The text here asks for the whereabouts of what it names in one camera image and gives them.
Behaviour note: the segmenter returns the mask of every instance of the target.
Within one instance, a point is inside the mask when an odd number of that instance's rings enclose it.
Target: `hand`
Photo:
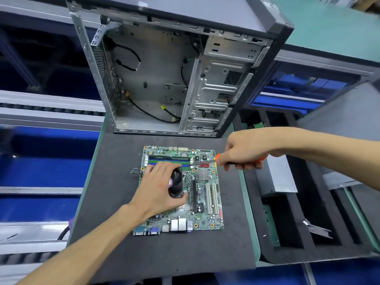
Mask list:
[[[129,205],[141,210],[145,221],[151,216],[184,205],[188,194],[182,198],[169,196],[169,180],[171,173],[181,164],[170,162],[158,162],[156,166],[148,165],[140,186],[137,188]]]
[[[255,162],[268,154],[280,157],[281,141],[292,127],[267,127],[233,132],[227,139],[225,152],[217,159],[219,166],[228,171],[227,162],[238,163],[236,169],[261,169],[263,162]]]

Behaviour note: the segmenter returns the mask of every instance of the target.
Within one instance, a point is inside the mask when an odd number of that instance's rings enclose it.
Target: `person's right arm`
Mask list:
[[[262,167],[254,164],[267,154],[292,155],[340,172],[380,190],[380,141],[347,138],[294,127],[267,127],[232,133],[218,165],[236,162],[237,169]]]

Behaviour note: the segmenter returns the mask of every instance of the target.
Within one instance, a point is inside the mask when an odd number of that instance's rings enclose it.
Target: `screwdriver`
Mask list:
[[[213,163],[213,162],[216,162],[216,160],[219,158],[220,154],[216,154],[215,156],[215,160],[206,160],[206,161],[201,161],[201,162],[197,162],[197,163],[192,163],[190,164],[191,166],[196,166],[196,165],[202,165],[202,164],[208,164],[208,163]],[[255,160],[253,163],[256,163],[256,162],[262,162],[264,161],[266,158],[268,157],[268,155],[264,156],[264,157],[261,157],[257,160]],[[227,162],[226,163],[227,165],[236,165],[237,163],[235,162]]]

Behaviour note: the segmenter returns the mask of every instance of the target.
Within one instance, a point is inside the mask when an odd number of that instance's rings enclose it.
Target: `person's left hand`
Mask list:
[[[145,168],[140,186],[129,203],[142,211],[144,220],[186,203],[187,193],[184,193],[182,198],[169,196],[170,176],[178,167],[181,167],[181,164],[158,162],[156,166],[148,165]]]

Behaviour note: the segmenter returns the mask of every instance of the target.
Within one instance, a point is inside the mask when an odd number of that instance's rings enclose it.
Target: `motherboard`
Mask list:
[[[220,188],[214,150],[183,147],[145,146],[142,152],[140,181],[146,166],[158,162],[181,164],[169,181],[169,194],[180,198],[188,193],[186,204],[150,217],[133,230],[133,235],[159,235],[161,232],[192,232],[196,230],[223,229]]]

